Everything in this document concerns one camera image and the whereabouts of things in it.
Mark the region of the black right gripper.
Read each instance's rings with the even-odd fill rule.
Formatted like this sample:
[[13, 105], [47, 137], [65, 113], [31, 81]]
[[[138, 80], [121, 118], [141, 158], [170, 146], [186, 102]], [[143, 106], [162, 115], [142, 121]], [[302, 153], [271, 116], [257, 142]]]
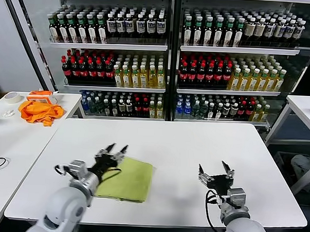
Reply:
[[233, 185], [234, 170], [229, 167], [229, 165], [222, 161], [223, 168], [226, 172], [226, 175], [214, 175], [209, 176], [206, 174], [201, 166], [198, 165], [198, 179], [204, 184], [207, 185], [209, 189], [215, 190], [219, 196], [226, 196], [227, 191]]

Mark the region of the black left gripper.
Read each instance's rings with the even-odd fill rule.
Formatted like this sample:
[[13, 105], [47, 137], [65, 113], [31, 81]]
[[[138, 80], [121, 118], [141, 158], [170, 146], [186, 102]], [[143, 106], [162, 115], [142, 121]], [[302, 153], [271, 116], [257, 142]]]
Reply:
[[115, 145], [115, 143], [112, 143], [107, 148], [100, 149], [96, 153], [95, 164], [89, 168], [89, 172], [94, 173], [98, 178], [102, 178], [103, 174], [106, 173], [109, 168], [117, 167], [117, 161], [123, 161], [129, 146], [124, 146], [120, 151], [112, 156], [108, 155]]

